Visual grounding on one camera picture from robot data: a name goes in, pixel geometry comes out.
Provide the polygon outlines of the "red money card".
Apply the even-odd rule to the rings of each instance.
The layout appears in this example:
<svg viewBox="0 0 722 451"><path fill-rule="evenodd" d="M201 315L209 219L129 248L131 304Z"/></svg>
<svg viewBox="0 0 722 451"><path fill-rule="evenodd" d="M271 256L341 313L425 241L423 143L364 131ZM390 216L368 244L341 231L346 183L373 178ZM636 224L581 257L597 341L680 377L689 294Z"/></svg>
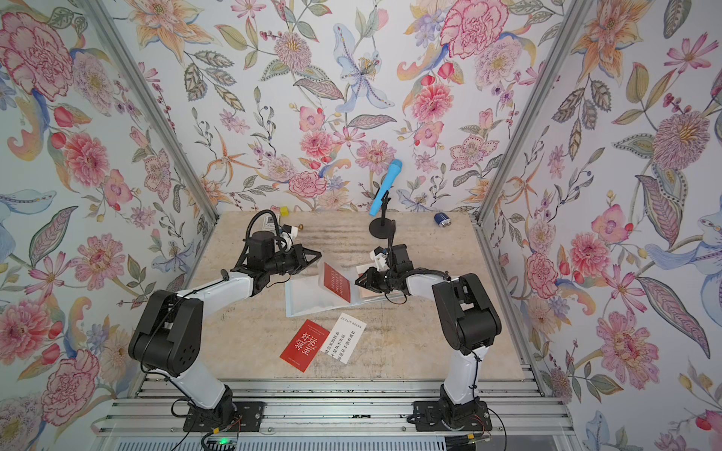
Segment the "red money card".
<svg viewBox="0 0 722 451"><path fill-rule="evenodd" d="M346 303L352 301L351 282L332 265L323 265L322 286Z"/></svg>

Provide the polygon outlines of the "white card black text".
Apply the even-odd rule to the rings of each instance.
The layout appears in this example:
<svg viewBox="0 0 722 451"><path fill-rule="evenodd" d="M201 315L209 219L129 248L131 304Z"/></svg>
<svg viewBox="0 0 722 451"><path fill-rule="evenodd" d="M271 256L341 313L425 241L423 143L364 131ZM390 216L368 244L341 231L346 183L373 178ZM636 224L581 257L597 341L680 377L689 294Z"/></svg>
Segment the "white card black text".
<svg viewBox="0 0 722 451"><path fill-rule="evenodd" d="M367 323L341 314L321 348L322 353L346 365L349 363Z"/></svg>

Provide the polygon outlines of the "red card pink characters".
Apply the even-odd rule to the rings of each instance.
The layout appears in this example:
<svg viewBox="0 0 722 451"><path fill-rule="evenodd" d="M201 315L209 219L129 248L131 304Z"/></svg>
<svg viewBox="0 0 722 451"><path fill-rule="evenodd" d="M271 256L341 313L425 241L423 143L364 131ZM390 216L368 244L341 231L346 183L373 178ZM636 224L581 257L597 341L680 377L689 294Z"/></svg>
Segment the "red card pink characters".
<svg viewBox="0 0 722 451"><path fill-rule="evenodd" d="M282 351L280 358L299 371L306 372L329 334L321 325L307 319Z"/></svg>

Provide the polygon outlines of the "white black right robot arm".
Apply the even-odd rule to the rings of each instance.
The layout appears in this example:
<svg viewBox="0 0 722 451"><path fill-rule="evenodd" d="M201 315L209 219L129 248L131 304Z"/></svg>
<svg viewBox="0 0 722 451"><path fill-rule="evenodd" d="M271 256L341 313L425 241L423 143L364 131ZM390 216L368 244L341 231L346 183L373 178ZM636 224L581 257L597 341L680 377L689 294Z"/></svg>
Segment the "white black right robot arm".
<svg viewBox="0 0 722 451"><path fill-rule="evenodd" d="M436 401L416 401L407 422L418 432L493 430L487 404L479 397L479 370L483 359L502 332L502 321L477 274L451 277L447 272L416 268L407 246L395 244L396 224L376 218L370 234L386 240L385 248L372 252L373 266L355 285L376 294L398 292L435 302L442 332L454 353L449 372Z"/></svg>

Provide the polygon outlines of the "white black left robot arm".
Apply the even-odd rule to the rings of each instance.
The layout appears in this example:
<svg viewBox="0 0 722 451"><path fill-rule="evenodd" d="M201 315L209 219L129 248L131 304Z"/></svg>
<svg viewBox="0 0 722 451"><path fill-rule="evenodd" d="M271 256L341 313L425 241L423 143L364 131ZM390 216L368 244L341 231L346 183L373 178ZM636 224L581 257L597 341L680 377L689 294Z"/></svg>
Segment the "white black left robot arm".
<svg viewBox="0 0 722 451"><path fill-rule="evenodd" d="M274 275L293 276L319 261L322 253L296 241L298 228L278 223L271 210L255 214L235 265L214 282L184 291L154 291L128 347L142 371L167 378L186 397L190 415L211 428L241 417L231 389L199 360L207 317L252 298Z"/></svg>

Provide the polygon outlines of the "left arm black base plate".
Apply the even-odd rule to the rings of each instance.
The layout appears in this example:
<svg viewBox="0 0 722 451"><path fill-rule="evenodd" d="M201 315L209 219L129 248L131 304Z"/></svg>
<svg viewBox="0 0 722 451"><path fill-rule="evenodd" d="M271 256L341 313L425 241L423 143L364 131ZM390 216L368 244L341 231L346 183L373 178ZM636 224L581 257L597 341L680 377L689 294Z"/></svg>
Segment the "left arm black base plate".
<svg viewBox="0 0 722 451"><path fill-rule="evenodd" d="M259 432L266 404L260 401L221 402L213 410L190 407L183 432Z"/></svg>

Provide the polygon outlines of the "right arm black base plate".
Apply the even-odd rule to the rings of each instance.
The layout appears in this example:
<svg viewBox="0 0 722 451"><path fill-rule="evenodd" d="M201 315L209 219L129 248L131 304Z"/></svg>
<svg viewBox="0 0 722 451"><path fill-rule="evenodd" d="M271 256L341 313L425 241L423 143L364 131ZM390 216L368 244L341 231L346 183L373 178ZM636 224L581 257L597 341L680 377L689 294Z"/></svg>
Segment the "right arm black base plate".
<svg viewBox="0 0 722 451"><path fill-rule="evenodd" d="M417 432L491 432L492 421L483 401L451 405L438 401L415 401L406 421Z"/></svg>

